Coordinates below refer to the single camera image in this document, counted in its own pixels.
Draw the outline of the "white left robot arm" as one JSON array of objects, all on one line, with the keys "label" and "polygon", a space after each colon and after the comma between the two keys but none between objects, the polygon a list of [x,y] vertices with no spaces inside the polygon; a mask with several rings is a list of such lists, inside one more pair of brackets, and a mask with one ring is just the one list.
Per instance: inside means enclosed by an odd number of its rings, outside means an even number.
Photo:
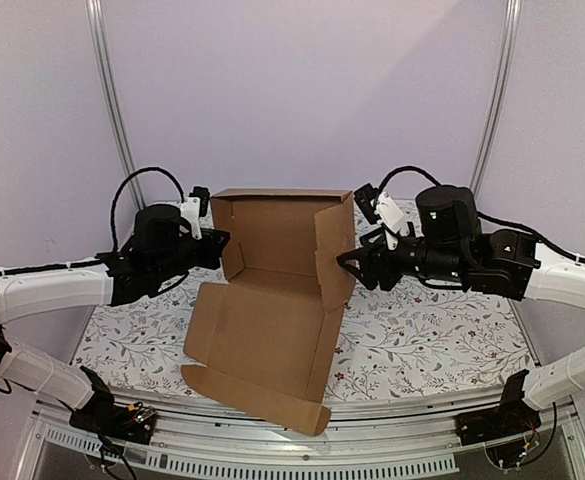
[{"label": "white left robot arm", "polygon": [[81,409],[98,433],[113,433],[121,415],[106,401],[111,393],[96,374],[7,340],[4,327],[47,312],[132,304],[168,292],[193,268],[218,269],[230,235],[201,227],[201,216],[185,203],[151,205],[137,213],[126,242],[115,242],[108,252],[74,262],[0,268],[0,378]]}]

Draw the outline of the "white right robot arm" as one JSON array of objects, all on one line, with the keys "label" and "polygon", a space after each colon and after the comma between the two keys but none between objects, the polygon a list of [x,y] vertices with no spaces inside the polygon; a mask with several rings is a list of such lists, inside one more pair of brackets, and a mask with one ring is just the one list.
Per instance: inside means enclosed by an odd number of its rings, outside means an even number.
[{"label": "white right robot arm", "polygon": [[375,231],[338,258],[368,290],[390,291],[411,278],[431,290],[476,292],[539,302],[585,313],[585,257],[552,244],[530,227],[497,221],[485,233],[485,214],[466,187],[435,185],[415,206],[420,226],[369,184],[354,201]]}]

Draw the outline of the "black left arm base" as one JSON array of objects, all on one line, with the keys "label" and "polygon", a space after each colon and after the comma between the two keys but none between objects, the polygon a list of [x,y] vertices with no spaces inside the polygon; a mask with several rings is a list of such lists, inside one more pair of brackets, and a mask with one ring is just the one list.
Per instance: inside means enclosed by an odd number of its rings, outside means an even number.
[{"label": "black left arm base", "polygon": [[82,366],[92,387],[85,406],[73,409],[69,423],[87,432],[142,445],[149,445],[157,422],[157,410],[141,401],[117,406],[109,387],[92,370]]}]

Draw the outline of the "right aluminium corner post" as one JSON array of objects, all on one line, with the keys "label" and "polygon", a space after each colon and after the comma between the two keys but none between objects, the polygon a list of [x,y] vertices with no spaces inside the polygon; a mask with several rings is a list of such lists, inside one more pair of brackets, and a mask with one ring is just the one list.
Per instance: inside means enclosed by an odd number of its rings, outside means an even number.
[{"label": "right aluminium corner post", "polygon": [[521,0],[507,0],[498,62],[469,188],[478,197],[486,177],[513,64],[522,10]]}]

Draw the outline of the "floral patterned table mat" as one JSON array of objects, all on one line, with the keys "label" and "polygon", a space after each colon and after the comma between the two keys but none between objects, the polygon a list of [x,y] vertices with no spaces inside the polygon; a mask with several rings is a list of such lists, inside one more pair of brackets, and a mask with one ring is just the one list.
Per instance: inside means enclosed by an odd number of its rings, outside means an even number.
[{"label": "floral patterned table mat", "polygon": [[[355,237],[366,228],[354,209]],[[100,308],[74,354],[109,384],[199,396],[185,383],[184,343],[200,286],[223,268],[195,270],[176,289],[118,309]],[[474,292],[444,292],[404,279],[391,292],[355,281],[324,397],[388,400],[501,385],[531,355],[509,304]]]}]

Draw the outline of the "brown cardboard paper box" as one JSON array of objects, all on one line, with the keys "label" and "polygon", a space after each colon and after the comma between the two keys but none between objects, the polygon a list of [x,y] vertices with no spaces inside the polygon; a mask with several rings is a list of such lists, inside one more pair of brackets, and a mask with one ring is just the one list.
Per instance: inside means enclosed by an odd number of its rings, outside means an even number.
[{"label": "brown cardboard paper box", "polygon": [[301,434],[321,434],[323,397],[354,278],[347,190],[226,189],[212,219],[230,235],[223,283],[203,283],[181,368],[198,394]]}]

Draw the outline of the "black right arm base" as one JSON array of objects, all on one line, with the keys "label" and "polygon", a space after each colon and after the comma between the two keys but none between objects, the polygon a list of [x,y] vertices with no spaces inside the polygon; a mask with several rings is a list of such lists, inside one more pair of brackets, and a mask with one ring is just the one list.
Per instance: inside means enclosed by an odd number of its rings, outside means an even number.
[{"label": "black right arm base", "polygon": [[518,468],[524,463],[541,426],[538,411],[523,402],[523,385],[528,374],[525,369],[510,376],[496,406],[461,413],[454,418],[455,433],[463,446],[519,436],[518,441],[486,450],[488,460],[502,470]]}]

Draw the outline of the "aluminium front rail frame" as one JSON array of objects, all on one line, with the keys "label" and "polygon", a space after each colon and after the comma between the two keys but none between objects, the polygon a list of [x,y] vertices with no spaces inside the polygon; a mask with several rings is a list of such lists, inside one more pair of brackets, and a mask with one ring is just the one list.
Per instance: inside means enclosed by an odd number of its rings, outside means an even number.
[{"label": "aluminium front rail frame", "polygon": [[204,398],[141,399],[158,420],[146,445],[99,453],[49,399],[35,403],[13,470],[16,479],[585,479],[585,434],[571,401],[542,414],[529,458],[508,470],[490,456],[514,437],[463,445],[455,416],[491,406],[495,391],[419,400],[331,402],[332,418],[308,437]]}]

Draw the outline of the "aluminium corner post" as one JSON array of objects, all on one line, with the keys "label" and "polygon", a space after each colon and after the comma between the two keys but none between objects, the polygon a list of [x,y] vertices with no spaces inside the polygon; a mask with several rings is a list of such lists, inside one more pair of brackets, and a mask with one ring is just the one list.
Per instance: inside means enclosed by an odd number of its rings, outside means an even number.
[{"label": "aluminium corner post", "polygon": [[507,0],[498,62],[469,188],[478,197],[486,177],[513,64],[522,10],[521,0]]},{"label": "aluminium corner post", "polygon": [[118,100],[105,27],[102,2],[87,0],[86,11],[99,79],[115,146],[125,177],[136,170]]}]

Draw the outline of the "left aluminium corner post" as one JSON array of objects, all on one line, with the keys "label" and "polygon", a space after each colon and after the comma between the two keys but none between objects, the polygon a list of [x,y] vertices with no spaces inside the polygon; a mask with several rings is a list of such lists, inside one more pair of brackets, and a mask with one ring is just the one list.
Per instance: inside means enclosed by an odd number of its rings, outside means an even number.
[{"label": "left aluminium corner post", "polygon": [[87,0],[86,11],[99,79],[115,146],[125,177],[136,170],[118,100],[105,27],[102,2]]}]

